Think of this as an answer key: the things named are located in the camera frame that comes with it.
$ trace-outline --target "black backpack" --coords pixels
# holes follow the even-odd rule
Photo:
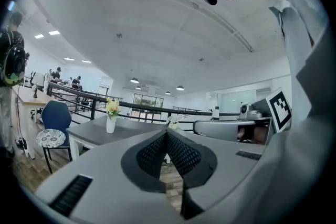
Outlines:
[[[17,31],[0,33],[0,86],[12,87],[24,82],[26,51],[22,35]]]

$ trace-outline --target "floor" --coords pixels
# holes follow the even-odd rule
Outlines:
[[[34,192],[38,186],[50,176],[50,172],[43,154],[43,150],[35,142],[37,134],[44,129],[41,123],[34,123],[30,119],[30,115],[23,115],[23,109],[19,104],[20,117],[29,117],[27,121],[28,126],[21,126],[27,130],[29,134],[28,139],[30,145],[35,151],[35,159],[26,157],[23,151],[15,147],[15,157],[12,163],[12,170],[14,175],[17,177],[18,181],[25,186],[28,190]],[[17,106],[14,100],[14,95],[12,96],[12,137],[13,139],[19,138],[19,126],[17,123]],[[51,169],[53,172],[62,168],[69,163],[69,155],[67,150],[50,150],[52,161],[50,162]],[[167,198],[170,200],[171,205],[180,211],[182,204],[182,188],[183,180],[178,174],[173,163],[166,164],[163,163],[161,168],[160,180],[166,183],[166,194]]]

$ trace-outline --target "black railing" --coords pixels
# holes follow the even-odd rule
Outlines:
[[[53,89],[59,89],[67,93],[62,93],[62,92],[53,92]],[[98,93],[93,93],[93,92],[88,92],[88,91],[83,91],[83,90],[78,90],[70,87],[66,87],[63,85],[59,85],[53,82],[49,82],[49,87],[48,87],[48,95],[50,96],[55,96],[58,100],[60,101],[66,101],[69,102],[70,104],[73,105],[68,105],[68,107],[75,107],[75,110],[70,110],[71,113],[76,114],[78,116],[82,116],[86,119],[94,120],[94,114],[96,111],[102,112],[102,113],[107,113],[104,110],[101,110],[97,108],[98,105],[97,103],[103,103],[103,105],[106,105],[107,100],[105,98],[106,95],[104,94],[98,94]],[[64,96],[72,96],[75,97],[75,100],[68,100],[63,97]],[[107,96],[109,98],[114,98],[115,100],[122,100],[122,98],[119,97],[111,97]],[[120,101],[119,106],[123,106],[125,108],[132,108],[132,109],[139,109],[139,110],[146,110],[146,111],[152,111],[152,112],[160,112],[160,113],[167,113],[168,117],[171,116],[172,114],[181,114],[181,115],[200,115],[200,116],[211,116],[212,112],[201,112],[201,111],[196,111],[196,110],[176,110],[176,109],[164,109],[164,108],[156,108],[156,107],[151,107],[151,106],[146,106],[146,105],[139,105],[139,104],[133,104],[133,103],[127,103]],[[90,116],[83,115],[79,113],[78,111],[87,109],[88,111],[91,111]],[[239,114],[237,113],[220,113],[220,116],[238,116]],[[145,119],[140,116],[129,116],[129,115],[121,115],[119,114],[120,117],[123,118],[130,118],[130,119],[137,119],[137,120],[148,120],[148,121],[156,121],[156,122],[165,122],[166,120],[158,120],[158,119]],[[193,121],[179,121],[180,123],[193,123]]]

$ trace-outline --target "office chair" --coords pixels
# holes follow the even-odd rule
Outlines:
[[[46,162],[47,162],[49,171],[52,174],[49,160],[46,154],[46,150],[48,151],[49,158],[52,161],[50,151],[49,151],[50,149],[52,150],[67,149],[69,153],[69,159],[70,161],[72,161],[69,134],[66,131],[66,128],[68,128],[71,123],[71,115],[70,115],[69,109],[66,104],[62,102],[58,102],[58,101],[49,101],[42,110],[41,118],[43,120],[45,129],[59,130],[63,132],[66,137],[64,143],[59,147],[52,147],[52,148],[43,147]]]

